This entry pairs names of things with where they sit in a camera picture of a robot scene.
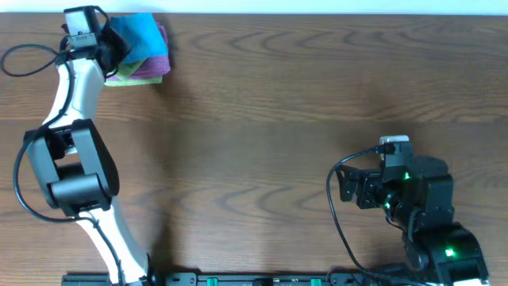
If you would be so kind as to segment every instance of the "robotic arm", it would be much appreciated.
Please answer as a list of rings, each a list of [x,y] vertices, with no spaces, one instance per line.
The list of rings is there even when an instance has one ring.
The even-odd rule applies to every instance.
[[[299,275],[154,274],[147,253],[136,243],[121,214],[117,169],[92,122],[105,78],[129,52],[129,46],[110,27],[104,13],[106,23],[101,28],[95,10],[103,13],[97,6],[64,11],[68,37],[60,49],[68,44],[71,49],[64,53],[67,65],[57,61],[60,84],[50,115],[44,121],[51,124],[42,134],[40,129],[27,132],[25,139],[30,140],[27,148],[30,164],[48,205],[60,208],[70,218],[92,218],[76,222],[88,233],[106,262],[110,273],[107,284],[217,286],[226,282],[227,286],[342,286],[364,279],[368,285],[391,285],[409,281],[407,277],[447,285],[471,280],[488,283],[478,242],[459,223],[452,222],[453,182],[446,163],[432,157],[414,157],[407,137],[381,139],[380,145],[372,149],[382,155],[378,169],[359,170],[340,163],[332,169],[329,179],[337,174],[342,201],[355,201],[360,209],[382,208],[387,221],[398,224],[409,268],[376,269],[382,274],[360,268],[361,272],[332,274],[331,280],[328,276]],[[30,135],[34,132],[40,136],[33,139]],[[78,163],[56,163],[73,153],[79,157]],[[334,213],[330,194],[329,199]],[[384,280],[372,279],[383,276]],[[390,281],[387,277],[402,279]],[[104,285],[87,281],[81,276],[65,276],[62,285]]]

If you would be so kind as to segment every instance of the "blue cloth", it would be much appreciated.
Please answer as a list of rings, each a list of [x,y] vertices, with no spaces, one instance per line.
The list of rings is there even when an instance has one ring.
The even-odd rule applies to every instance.
[[[122,61],[131,64],[153,56],[166,56],[167,46],[160,35],[156,21],[149,13],[112,17],[111,27],[130,44],[131,52]]]

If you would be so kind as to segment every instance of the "wood grain surface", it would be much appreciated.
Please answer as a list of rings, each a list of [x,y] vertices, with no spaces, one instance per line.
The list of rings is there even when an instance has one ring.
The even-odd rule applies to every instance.
[[[96,125],[120,172],[125,217],[158,267],[352,267],[325,176],[380,136],[404,133],[417,153],[448,162],[456,220],[478,238],[492,284],[506,284],[504,17],[155,17],[171,34],[173,71],[160,85],[106,87]],[[62,23],[62,14],[2,14],[0,51],[24,43],[57,48]],[[47,59],[20,52],[8,67],[29,71]],[[47,116],[57,83],[54,68],[22,79],[0,75],[1,285],[56,285],[65,272],[106,270],[77,225],[40,222],[13,193],[21,139]],[[60,215],[46,206],[26,161],[21,186],[37,210]],[[381,210],[337,203],[337,212],[362,264],[404,258],[400,233]]]

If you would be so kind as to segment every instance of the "green cloth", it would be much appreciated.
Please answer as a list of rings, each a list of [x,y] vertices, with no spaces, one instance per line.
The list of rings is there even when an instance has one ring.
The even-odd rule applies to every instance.
[[[138,60],[132,64],[119,64],[118,72],[115,75],[119,79],[127,79],[130,77],[142,64],[144,60]]]
[[[118,81],[106,81],[107,87],[129,87],[133,85],[151,84],[151,83],[162,83],[162,76],[156,76],[151,79],[120,79]]]

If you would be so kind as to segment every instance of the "white backdrop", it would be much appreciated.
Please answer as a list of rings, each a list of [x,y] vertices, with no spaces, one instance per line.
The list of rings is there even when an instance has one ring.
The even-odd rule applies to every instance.
[[[61,12],[85,5],[106,12],[508,15],[508,0],[3,0],[0,12]]]

